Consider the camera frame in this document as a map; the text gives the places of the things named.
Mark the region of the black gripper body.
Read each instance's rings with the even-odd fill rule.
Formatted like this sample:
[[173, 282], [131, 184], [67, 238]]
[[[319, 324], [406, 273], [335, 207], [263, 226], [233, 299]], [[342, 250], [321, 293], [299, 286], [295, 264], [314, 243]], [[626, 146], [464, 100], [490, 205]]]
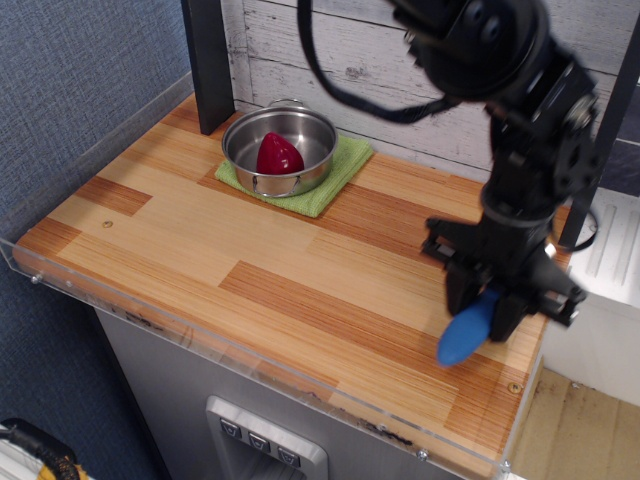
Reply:
[[570, 326], [586, 291], [547, 252], [562, 206], [518, 214], [494, 208], [486, 200], [482, 207], [477, 223], [428, 218], [422, 252], [441, 262], [445, 271], [450, 262], [485, 271], [487, 282], [478, 296], [485, 289], [497, 291], [499, 298], [517, 295], [526, 302], [527, 315], [540, 313]]

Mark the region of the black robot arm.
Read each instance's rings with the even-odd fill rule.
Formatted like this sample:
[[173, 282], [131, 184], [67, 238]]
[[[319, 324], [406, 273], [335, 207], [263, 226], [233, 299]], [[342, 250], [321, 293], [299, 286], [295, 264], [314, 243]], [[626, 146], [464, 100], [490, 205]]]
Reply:
[[445, 266], [449, 311], [491, 296], [494, 342], [528, 315], [571, 324], [586, 294], [547, 246], [558, 209], [596, 181], [594, 81], [552, 37], [540, 1], [399, 1], [394, 15], [444, 98], [482, 103], [490, 118], [480, 220], [426, 223], [423, 250]]

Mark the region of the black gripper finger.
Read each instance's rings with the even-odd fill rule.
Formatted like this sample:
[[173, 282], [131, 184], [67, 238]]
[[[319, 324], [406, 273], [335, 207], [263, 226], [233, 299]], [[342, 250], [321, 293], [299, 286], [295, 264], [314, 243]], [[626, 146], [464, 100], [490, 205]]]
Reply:
[[489, 339], [506, 342], [527, 315], [526, 302], [517, 295], [501, 296], [495, 306]]
[[487, 273], [455, 262], [450, 262], [446, 271], [447, 308], [450, 314], [458, 314], [478, 296], [487, 282]]

